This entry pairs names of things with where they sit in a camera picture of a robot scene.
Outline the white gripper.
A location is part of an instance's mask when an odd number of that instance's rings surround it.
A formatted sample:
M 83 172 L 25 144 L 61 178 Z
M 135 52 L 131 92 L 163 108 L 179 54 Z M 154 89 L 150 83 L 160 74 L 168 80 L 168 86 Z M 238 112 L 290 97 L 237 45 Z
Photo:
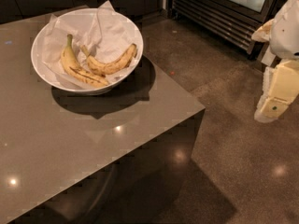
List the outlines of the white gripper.
M 278 119 L 299 94 L 299 0 L 287 0 L 276 16 L 260 26 L 251 36 L 268 42 L 273 54 L 282 60 L 263 73 L 263 95 L 254 119 L 268 123 Z

